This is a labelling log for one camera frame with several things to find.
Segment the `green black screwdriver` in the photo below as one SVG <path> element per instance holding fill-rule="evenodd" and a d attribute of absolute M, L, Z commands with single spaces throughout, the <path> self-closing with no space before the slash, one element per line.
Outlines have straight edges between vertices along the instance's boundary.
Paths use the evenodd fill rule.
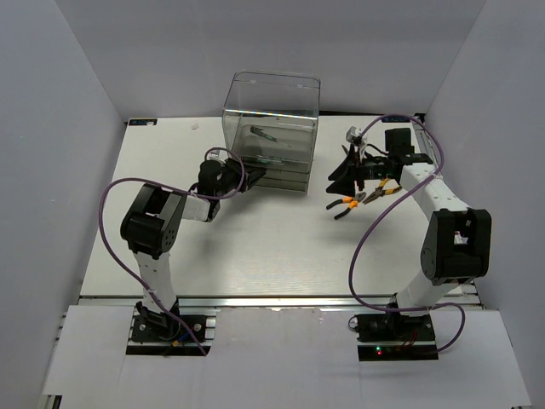
<path fill-rule="evenodd" d="M 263 163 L 267 163 L 267 164 L 277 164 L 277 165 L 292 165 L 292 164 L 297 164 L 296 161 L 288 160 L 288 159 L 285 159 L 285 158 L 264 158 L 262 161 L 263 161 Z"/>
<path fill-rule="evenodd" d="M 255 127 L 255 126 L 251 126 L 250 127 L 250 132 L 253 134 L 253 135 L 256 135 L 256 136 L 259 136 L 260 138 L 264 138 L 268 141 L 271 141 L 271 142 L 274 142 L 274 143 L 279 143 L 281 145 L 284 145 L 288 148 L 291 148 L 291 145 L 284 142 L 284 141 L 281 141 L 279 140 L 279 138 L 275 137 L 275 136 L 272 136 L 270 134 L 268 134 L 264 129 L 262 128 L 259 128 L 259 127 Z"/>
<path fill-rule="evenodd" d="M 271 164 L 276 164 L 274 160 L 268 158 L 244 158 L 243 161 L 245 164 L 249 164 L 250 166 L 268 166 Z"/>

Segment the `clear plastic drawer cabinet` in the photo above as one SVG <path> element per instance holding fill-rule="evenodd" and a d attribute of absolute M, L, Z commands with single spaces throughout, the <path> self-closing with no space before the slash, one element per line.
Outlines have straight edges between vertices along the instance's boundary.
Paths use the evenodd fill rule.
<path fill-rule="evenodd" d="M 297 164 L 256 166 L 267 173 L 257 182 L 260 187 L 306 193 L 309 187 L 313 155 L 318 133 L 315 120 L 273 116 L 224 115 L 222 130 L 226 148 L 244 158 L 285 158 Z M 250 132 L 250 127 L 264 129 L 268 134 L 291 145 L 288 148 Z"/>

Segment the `clear hinged cabinet lid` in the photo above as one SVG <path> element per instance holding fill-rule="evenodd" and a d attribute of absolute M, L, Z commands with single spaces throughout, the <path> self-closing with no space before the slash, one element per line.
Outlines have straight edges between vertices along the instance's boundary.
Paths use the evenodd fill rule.
<path fill-rule="evenodd" d="M 223 114 L 315 120 L 321 81 L 292 72 L 240 71 L 232 78 Z"/>

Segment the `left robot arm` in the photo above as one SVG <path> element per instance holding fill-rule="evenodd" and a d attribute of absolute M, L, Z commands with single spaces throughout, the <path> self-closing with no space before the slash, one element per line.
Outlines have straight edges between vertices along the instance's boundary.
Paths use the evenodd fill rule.
<path fill-rule="evenodd" d="M 140 277 L 151 290 L 137 304 L 160 339 L 170 340 L 180 330 L 177 296 L 171 281 L 169 251 L 183 220 L 211 222 L 221 208 L 220 197 L 252 188 L 266 170 L 241 165 L 233 158 L 201 163 L 198 181 L 189 193 L 178 193 L 150 182 L 144 184 L 121 224 L 121 237 L 137 261 Z"/>

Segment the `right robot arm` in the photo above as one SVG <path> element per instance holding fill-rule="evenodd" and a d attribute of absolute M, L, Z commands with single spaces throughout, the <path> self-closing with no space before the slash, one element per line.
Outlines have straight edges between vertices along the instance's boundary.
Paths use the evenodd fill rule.
<path fill-rule="evenodd" d="M 363 131 L 351 127 L 349 147 L 341 164 L 329 175 L 326 191 L 339 195 L 338 204 L 350 209 L 369 204 L 390 190 L 395 181 L 419 205 L 428 221 L 416 277 L 393 296 L 384 319 L 386 333 L 405 339 L 422 316 L 449 291 L 487 274 L 491 247 L 491 214 L 460 200 L 439 175 L 439 167 L 411 143 L 408 128 L 385 132 L 385 152 L 373 156 Z"/>

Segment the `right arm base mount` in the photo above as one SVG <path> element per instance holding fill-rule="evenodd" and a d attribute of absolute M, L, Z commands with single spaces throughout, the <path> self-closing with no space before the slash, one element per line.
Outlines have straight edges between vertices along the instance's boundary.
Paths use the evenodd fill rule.
<path fill-rule="evenodd" d="M 418 361 L 439 358 L 429 314 L 357 314 L 348 321 L 357 335 L 360 362 Z"/>

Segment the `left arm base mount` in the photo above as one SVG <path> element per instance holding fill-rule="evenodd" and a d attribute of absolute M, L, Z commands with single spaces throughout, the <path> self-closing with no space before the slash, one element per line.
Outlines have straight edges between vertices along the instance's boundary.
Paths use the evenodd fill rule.
<path fill-rule="evenodd" d="M 182 314 L 180 318 L 191 329 L 202 349 L 208 353 L 215 331 L 215 316 Z M 126 355 L 204 357 L 188 330 L 165 313 L 148 312 L 138 302 L 129 330 Z"/>

